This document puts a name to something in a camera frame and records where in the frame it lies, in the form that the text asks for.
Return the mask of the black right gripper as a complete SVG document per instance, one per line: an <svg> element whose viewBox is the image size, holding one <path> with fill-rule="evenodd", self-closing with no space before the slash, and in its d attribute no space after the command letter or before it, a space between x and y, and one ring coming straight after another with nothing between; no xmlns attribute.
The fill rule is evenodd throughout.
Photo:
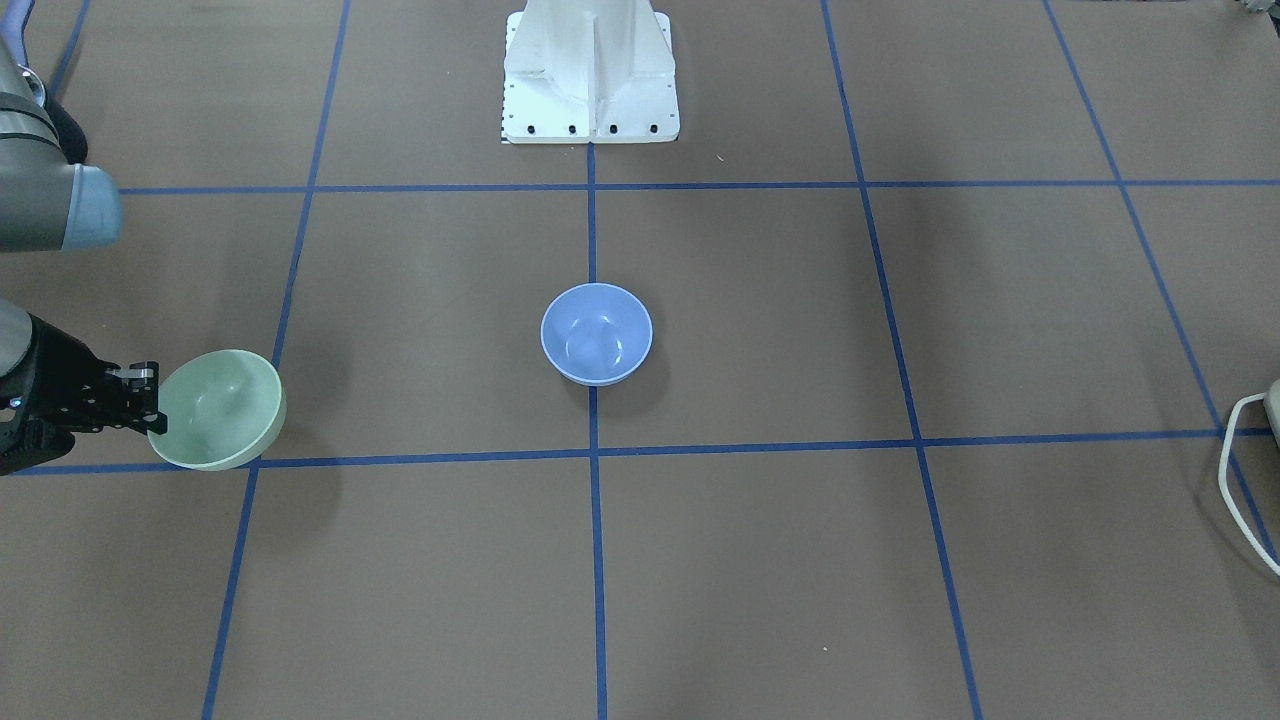
<svg viewBox="0 0 1280 720"><path fill-rule="evenodd" d="M157 363L118 366L37 316L29 323L29 347L3 377L3 409L13 411L3 421L3 475L65 456L74 433L166 434Z"/></svg>

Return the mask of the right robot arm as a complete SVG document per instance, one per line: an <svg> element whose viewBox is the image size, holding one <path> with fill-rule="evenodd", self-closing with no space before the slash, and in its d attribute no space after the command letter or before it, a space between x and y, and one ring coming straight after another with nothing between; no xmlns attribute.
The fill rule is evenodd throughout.
<svg viewBox="0 0 1280 720"><path fill-rule="evenodd" d="M1 231L4 252L97 249L122 232L122 201L97 167L72 164L44 105L44 87L3 45ZM68 455L79 433L164 433L160 366L123 366L4 301L1 470L10 475Z"/></svg>

